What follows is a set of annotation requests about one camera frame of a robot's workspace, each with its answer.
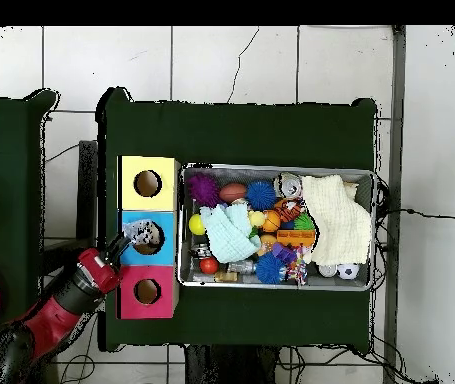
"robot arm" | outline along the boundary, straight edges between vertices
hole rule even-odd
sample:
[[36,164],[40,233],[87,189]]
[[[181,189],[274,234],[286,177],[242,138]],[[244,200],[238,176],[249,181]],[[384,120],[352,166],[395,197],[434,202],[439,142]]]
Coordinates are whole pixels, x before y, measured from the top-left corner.
[[0,325],[0,384],[22,384],[30,367],[54,351],[83,314],[93,312],[120,284],[116,263],[131,242],[119,235],[105,252],[85,250],[76,268],[55,277],[24,316]]

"circular hole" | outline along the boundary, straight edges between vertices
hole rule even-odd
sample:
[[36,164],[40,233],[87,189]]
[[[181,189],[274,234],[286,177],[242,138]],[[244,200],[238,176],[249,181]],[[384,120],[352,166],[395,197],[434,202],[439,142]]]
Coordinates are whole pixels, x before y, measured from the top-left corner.
[[134,181],[135,191],[142,197],[154,197],[161,191],[161,178],[154,171],[142,171]]
[[152,223],[152,237],[148,244],[138,243],[133,247],[141,255],[155,255],[161,250],[165,242],[165,235],[163,229],[156,223]]
[[135,285],[135,297],[144,305],[151,305],[161,297],[161,287],[153,279],[138,281]]

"green felt surface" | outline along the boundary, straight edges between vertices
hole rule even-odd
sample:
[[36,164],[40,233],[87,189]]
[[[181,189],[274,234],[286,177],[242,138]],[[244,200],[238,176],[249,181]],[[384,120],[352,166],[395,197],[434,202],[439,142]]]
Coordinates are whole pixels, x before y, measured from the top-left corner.
[[[117,231],[118,155],[174,157],[180,163],[373,169],[376,106],[369,99],[351,106],[156,104],[129,102],[117,89],[105,110],[108,237]],[[110,294],[106,343],[345,343],[365,351],[369,299],[369,291],[181,286],[174,318],[119,320]]]
[[37,297],[41,122],[56,98],[47,90],[0,98],[0,323]]

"small green table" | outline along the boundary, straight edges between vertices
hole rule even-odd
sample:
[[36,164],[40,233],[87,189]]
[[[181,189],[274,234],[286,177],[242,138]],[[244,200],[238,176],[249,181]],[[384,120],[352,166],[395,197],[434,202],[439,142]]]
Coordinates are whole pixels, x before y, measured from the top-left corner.
[[0,323],[31,307],[42,257],[41,123],[56,93],[0,98]]
[[[376,105],[198,105],[132,102],[109,89],[98,104],[99,151],[106,198],[99,228],[117,232],[119,155],[205,162],[373,170]],[[108,349],[156,345],[352,344],[369,349],[370,291],[329,292],[181,287],[172,319],[120,320],[106,301]]]

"yellow block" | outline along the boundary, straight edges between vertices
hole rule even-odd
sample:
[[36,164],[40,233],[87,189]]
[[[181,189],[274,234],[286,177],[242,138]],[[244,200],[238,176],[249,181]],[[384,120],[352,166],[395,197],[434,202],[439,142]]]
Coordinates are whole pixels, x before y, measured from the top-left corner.
[[[122,205],[123,210],[169,211],[177,207],[177,172],[179,164],[173,158],[123,156],[122,157]],[[143,171],[153,171],[160,190],[152,197],[141,196],[136,188],[136,178]]]

